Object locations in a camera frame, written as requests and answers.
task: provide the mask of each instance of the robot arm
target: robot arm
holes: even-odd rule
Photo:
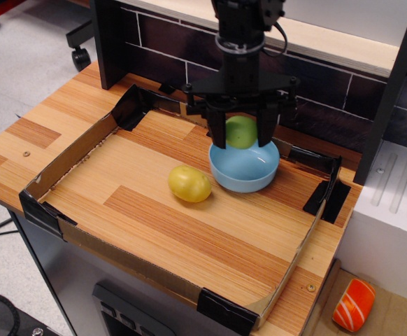
[[[293,76],[268,73],[259,68],[264,32],[284,15],[283,0],[212,0],[219,32],[216,45],[222,51],[222,68],[214,76],[188,83],[187,113],[207,119],[213,143],[225,148],[225,114],[245,112],[256,116],[258,142],[268,144],[278,116],[297,105]],[[203,99],[194,100],[194,95]]]

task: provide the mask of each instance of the yellow fruit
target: yellow fruit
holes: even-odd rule
[[[235,115],[225,123],[227,144],[231,147],[246,149],[258,139],[257,123],[248,117]]]
[[[211,194],[208,177],[200,170],[185,165],[171,170],[168,185],[175,196],[187,202],[202,202]]]

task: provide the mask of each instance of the screw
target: screw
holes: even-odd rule
[[[42,328],[36,328],[33,330],[33,336],[43,336],[43,329]]]
[[[317,288],[316,288],[313,284],[309,284],[309,285],[306,286],[306,289],[307,289],[309,292],[313,293],[313,292],[315,292],[315,290],[316,290]]]

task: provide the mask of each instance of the gray floor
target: gray floor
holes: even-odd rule
[[[0,132],[78,73],[65,33],[89,18],[89,10],[63,0],[26,0],[0,17]],[[93,40],[82,47],[97,58]],[[7,218],[0,206],[0,222]],[[0,229],[7,230],[15,226]],[[19,234],[0,236],[0,294],[71,335]]]

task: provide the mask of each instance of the office chair wheel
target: office chair wheel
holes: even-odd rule
[[[75,48],[75,50],[71,52],[71,58],[73,59],[73,63],[78,71],[82,71],[89,66],[90,63],[92,63],[87,50],[79,47]]]

